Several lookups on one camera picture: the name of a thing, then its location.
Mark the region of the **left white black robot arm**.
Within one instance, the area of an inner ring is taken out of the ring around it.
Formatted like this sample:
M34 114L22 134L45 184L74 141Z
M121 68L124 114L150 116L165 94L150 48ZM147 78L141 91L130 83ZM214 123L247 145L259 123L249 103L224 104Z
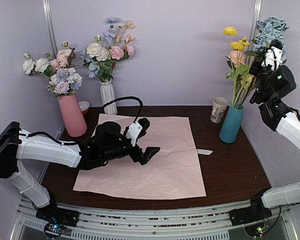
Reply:
M47 221L56 230L75 227L79 212L58 207L54 194L34 179L21 160L43 161L87 171L129 156L143 166L160 151L159 147L143 150L137 144L149 126L150 121L142 118L122 132L118 123L106 121L96 126L89 142L77 143L57 140L42 131L30 133L13 121L0 135L0 179L12 183L32 201L37 218Z

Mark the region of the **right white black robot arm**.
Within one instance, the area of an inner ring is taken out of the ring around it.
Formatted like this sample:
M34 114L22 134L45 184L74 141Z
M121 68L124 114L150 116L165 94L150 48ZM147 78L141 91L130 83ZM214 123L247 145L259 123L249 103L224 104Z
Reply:
M249 71L256 78L250 103L258 104L262 121L300 150L300 114L282 98L296 88L294 75L286 65L255 60ZM300 204L300 182L264 188L250 199L250 205L229 212L232 226L245 225L272 216L271 209Z

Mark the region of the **cream yellow rose stem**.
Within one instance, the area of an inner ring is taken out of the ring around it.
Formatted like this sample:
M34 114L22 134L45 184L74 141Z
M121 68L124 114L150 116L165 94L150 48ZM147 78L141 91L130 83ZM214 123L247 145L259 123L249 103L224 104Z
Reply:
M248 75L239 75L236 89L234 92L234 97L232 101L232 106L237 109L243 109L243 104L247 97L250 95L252 90L256 86L256 77L248 74Z

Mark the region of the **small yellow flower stem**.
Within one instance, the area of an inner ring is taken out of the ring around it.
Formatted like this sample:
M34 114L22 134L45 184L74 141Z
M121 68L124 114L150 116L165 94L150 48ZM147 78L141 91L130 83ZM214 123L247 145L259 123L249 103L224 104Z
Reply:
M221 31L224 35L228 36L229 38L229 47L230 47L230 51L232 50L240 50L244 53L245 50L248 49L248 47L250 46L250 42L247 40L247 37L243 37L242 39L239 39L237 41L232 41L231 37L235 37L238 35L238 31L235 27L233 26L228 26L225 27L222 31Z

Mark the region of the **cream printed ribbon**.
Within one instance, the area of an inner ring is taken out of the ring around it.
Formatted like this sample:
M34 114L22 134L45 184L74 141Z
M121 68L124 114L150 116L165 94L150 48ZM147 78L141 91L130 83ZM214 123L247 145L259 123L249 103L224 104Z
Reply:
M205 155L205 156L209 156L213 153L212 150L207 150L207 149L197 149L196 151L198 155Z

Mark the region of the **blue hydrangea stem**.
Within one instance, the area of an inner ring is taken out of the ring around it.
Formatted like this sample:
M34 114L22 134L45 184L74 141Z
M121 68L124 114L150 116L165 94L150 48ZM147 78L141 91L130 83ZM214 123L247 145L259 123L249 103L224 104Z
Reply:
M263 60L273 41L282 43L283 63L287 61L284 33L290 28L284 19L269 17L256 22L257 34L252 40L252 50L244 52L246 56L254 57L256 60Z

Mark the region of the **pink peony stem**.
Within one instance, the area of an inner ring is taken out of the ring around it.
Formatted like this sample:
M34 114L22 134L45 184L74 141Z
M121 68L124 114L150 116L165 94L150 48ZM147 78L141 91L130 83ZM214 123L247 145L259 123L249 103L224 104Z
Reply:
M227 64L233 72L245 63L245 54L241 50L231 50L227 56Z

